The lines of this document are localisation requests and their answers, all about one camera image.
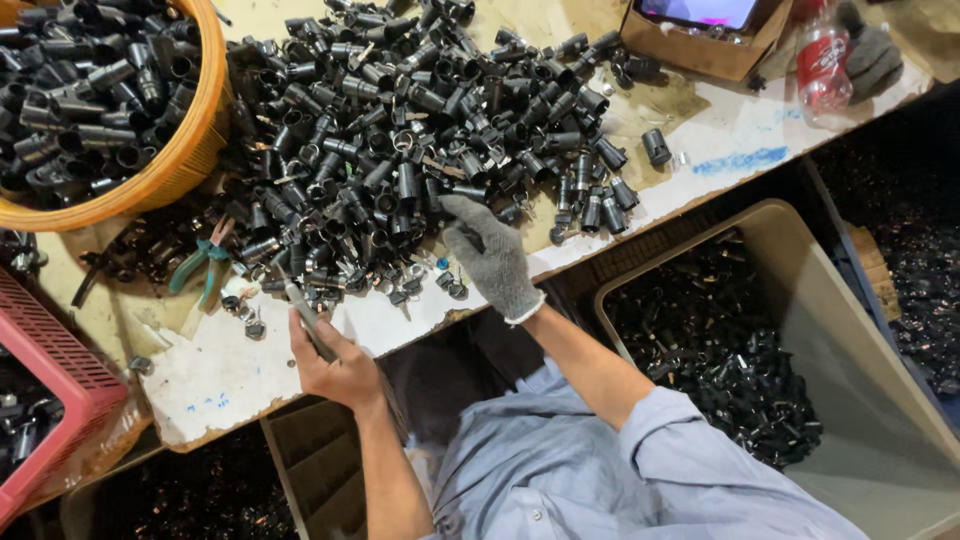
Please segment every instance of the phone screen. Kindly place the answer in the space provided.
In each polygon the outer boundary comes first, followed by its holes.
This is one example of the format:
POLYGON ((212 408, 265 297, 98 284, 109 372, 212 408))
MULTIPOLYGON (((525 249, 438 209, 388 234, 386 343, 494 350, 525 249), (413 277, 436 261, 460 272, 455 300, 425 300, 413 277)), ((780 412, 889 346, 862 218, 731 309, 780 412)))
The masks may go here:
POLYGON ((741 29, 757 0, 641 0, 644 13, 713 26, 741 29))

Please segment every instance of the red plastic crate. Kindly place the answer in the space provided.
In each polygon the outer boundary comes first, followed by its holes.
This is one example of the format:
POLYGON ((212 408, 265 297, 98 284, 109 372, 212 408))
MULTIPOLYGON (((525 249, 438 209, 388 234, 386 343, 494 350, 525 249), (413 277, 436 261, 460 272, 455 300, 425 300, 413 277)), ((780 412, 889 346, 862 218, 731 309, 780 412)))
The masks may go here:
POLYGON ((0 269, 0 343, 63 402, 63 419, 0 486, 0 532, 127 397, 127 386, 0 269))

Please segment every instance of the bottle label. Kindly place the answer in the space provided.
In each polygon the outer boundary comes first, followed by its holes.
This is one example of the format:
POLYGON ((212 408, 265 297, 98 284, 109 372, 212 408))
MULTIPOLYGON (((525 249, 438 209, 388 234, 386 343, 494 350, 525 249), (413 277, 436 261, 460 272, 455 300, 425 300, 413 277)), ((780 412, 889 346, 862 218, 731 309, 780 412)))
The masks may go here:
POLYGON ((811 81, 842 70, 847 64, 847 40, 841 36, 823 36, 811 41, 797 55, 797 83, 800 88, 811 81))

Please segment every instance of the beige plastic bin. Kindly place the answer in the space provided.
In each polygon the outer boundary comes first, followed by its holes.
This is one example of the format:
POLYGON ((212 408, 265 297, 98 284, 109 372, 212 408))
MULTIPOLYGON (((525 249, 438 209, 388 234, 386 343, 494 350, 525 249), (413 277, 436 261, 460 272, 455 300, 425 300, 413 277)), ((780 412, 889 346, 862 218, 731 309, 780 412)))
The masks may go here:
POLYGON ((604 297, 734 226, 824 424, 823 444, 785 474, 875 540, 933 538, 960 525, 960 444, 783 201, 755 205, 605 285, 595 308, 619 353, 633 362, 604 297))

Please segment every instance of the pliers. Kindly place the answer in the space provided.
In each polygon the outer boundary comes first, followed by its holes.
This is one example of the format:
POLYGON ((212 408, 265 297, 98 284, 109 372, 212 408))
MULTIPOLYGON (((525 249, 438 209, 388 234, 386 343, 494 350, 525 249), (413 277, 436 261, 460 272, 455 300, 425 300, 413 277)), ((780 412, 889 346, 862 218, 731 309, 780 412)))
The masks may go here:
POLYGON ((213 234, 209 240, 197 240, 197 251, 182 262, 174 272, 174 276, 170 280, 170 292, 180 294, 190 276, 200 268, 204 260, 209 258, 210 263, 206 271, 206 288, 204 289, 204 295, 200 298, 198 309, 209 311, 216 304, 216 301, 220 298, 221 282, 227 272, 225 263, 230 259, 230 253, 220 247, 220 244, 233 231, 235 224, 236 222, 232 217, 227 219, 224 216, 213 228, 213 234))

